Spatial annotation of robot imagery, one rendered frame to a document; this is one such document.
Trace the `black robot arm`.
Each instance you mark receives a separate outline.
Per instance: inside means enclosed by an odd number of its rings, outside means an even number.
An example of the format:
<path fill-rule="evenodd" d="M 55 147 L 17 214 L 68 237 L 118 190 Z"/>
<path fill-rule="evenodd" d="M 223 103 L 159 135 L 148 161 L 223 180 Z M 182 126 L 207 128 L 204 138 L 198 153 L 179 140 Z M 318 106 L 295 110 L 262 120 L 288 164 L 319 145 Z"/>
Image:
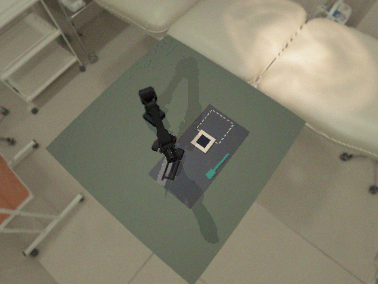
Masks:
<path fill-rule="evenodd" d="M 159 110 L 159 105 L 156 103 L 157 96 L 153 88 L 149 87 L 139 91 L 140 99 L 142 104 L 145 105 L 144 109 L 146 114 L 153 119 L 154 124 L 157 129 L 157 141 L 162 152 L 164 152 L 168 163 L 175 162 L 178 157 L 175 153 L 174 147 L 177 137 L 169 134 L 169 132 L 164 128 L 162 123 Z M 154 100 L 153 100 L 154 99 Z"/>

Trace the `beige square tile with dark centre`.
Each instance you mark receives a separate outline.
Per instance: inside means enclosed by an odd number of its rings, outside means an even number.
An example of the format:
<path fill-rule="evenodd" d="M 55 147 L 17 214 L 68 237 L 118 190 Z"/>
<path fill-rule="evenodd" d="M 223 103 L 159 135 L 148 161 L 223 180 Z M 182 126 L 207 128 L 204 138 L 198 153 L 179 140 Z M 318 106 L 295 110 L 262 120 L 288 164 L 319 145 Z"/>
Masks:
<path fill-rule="evenodd" d="M 196 146 L 198 149 L 206 153 L 211 145 L 215 142 L 215 138 L 201 130 L 197 136 L 192 140 L 191 144 Z"/>

